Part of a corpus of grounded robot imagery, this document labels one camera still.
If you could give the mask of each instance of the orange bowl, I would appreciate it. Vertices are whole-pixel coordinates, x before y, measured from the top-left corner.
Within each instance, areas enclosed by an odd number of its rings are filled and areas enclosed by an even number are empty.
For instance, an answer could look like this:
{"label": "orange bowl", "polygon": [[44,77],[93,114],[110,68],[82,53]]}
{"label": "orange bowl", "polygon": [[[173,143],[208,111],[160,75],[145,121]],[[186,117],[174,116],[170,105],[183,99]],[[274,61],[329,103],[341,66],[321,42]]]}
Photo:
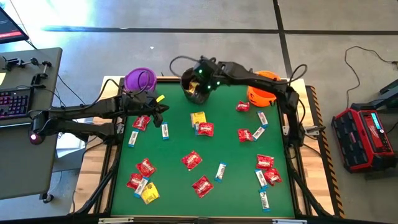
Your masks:
{"label": "orange bowl", "polygon": [[[263,77],[271,78],[274,79],[276,78],[277,80],[280,80],[279,76],[273,72],[270,71],[259,71],[256,72],[256,74],[261,75]],[[270,103],[274,102],[276,100],[276,96],[272,93],[269,93],[264,90],[259,90],[257,88],[253,88],[251,86],[248,87],[248,100],[250,103],[259,106],[259,107],[265,107],[269,106]]]}

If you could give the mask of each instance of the purple bowl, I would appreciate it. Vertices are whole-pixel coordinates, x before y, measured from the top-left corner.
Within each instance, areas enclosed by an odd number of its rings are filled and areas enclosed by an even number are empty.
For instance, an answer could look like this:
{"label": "purple bowl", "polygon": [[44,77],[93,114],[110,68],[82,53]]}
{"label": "purple bowl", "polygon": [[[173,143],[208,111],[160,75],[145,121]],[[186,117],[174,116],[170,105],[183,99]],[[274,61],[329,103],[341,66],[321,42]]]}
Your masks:
{"label": "purple bowl", "polygon": [[[138,80],[138,76],[139,74],[141,74],[141,72],[144,73],[141,75],[140,79]],[[154,91],[156,87],[156,74],[154,71],[152,71],[149,68],[136,68],[133,71],[129,72],[124,77],[124,88],[127,91],[140,90],[140,88],[141,89],[144,88],[147,84],[148,74],[149,74],[149,84],[146,90]]]}

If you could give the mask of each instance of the gray desk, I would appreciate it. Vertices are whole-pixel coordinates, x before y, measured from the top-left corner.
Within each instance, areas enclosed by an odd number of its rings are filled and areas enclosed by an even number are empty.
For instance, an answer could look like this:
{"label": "gray desk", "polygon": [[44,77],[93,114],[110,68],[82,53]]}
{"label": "gray desk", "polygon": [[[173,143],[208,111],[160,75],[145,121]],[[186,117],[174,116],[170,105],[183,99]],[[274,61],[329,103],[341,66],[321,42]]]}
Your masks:
{"label": "gray desk", "polygon": [[[26,50],[0,53],[6,58],[19,57],[29,61],[31,57],[42,62],[47,60],[52,67],[47,69],[48,79],[43,84],[54,91],[61,61],[61,48]],[[27,65],[7,72],[0,89],[30,85],[32,77],[42,72],[43,66]],[[35,90],[32,110],[48,109],[52,105],[53,94],[45,90]],[[29,118],[17,120],[28,123]],[[1,121],[0,126],[10,121]],[[50,187],[57,135],[48,136],[42,144],[32,145],[28,139],[28,125],[0,128],[0,199],[46,193]]]}

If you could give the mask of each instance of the red candy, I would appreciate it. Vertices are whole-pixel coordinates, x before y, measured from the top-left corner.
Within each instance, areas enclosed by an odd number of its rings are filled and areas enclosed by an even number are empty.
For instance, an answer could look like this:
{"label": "red candy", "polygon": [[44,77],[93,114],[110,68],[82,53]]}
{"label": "red candy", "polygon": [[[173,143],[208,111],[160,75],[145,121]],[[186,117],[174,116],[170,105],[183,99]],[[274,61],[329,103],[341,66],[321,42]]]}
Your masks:
{"label": "red candy", "polygon": [[274,166],[274,158],[271,156],[257,155],[257,169],[271,169]]}
{"label": "red candy", "polygon": [[214,124],[212,123],[200,123],[198,128],[198,135],[207,135],[213,137],[214,135]]}
{"label": "red candy", "polygon": [[140,174],[145,177],[150,177],[156,171],[156,168],[149,162],[149,159],[144,159],[141,163],[138,163],[136,167]]}
{"label": "red candy", "polygon": [[142,179],[142,175],[141,174],[131,174],[130,175],[130,180],[129,180],[129,182],[127,182],[126,186],[136,190],[138,185],[139,185],[139,182],[141,181],[141,179]]}
{"label": "red candy", "polygon": [[137,117],[135,122],[132,124],[133,127],[140,129],[141,131],[145,131],[147,128],[147,124],[150,122],[150,117],[143,115]]}
{"label": "red candy", "polygon": [[195,151],[192,151],[190,154],[181,159],[181,162],[186,165],[188,171],[191,171],[193,168],[195,168],[201,161],[201,157]]}
{"label": "red candy", "polygon": [[248,129],[238,129],[238,138],[240,142],[253,141],[253,135]]}
{"label": "red candy", "polygon": [[204,175],[203,177],[200,177],[200,179],[198,181],[196,181],[194,184],[192,184],[192,187],[195,189],[195,192],[197,193],[197,195],[200,198],[202,198],[211,189],[213,189],[213,184],[211,184],[211,182]]}
{"label": "red candy", "polygon": [[271,168],[264,173],[264,177],[266,178],[268,184],[274,186],[275,182],[282,182],[282,178],[280,178],[279,172],[275,168]]}
{"label": "red candy", "polygon": [[239,101],[238,105],[236,106],[237,111],[248,111],[250,108],[250,103],[243,103],[243,101]]}

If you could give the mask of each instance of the computer monitor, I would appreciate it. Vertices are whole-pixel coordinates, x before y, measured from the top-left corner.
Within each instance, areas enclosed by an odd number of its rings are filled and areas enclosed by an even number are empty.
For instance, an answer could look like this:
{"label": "computer monitor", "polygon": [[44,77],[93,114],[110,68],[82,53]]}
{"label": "computer monitor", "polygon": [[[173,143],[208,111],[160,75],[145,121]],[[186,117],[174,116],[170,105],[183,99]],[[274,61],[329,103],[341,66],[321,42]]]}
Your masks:
{"label": "computer monitor", "polygon": [[0,44],[21,40],[29,40],[29,37],[0,7]]}

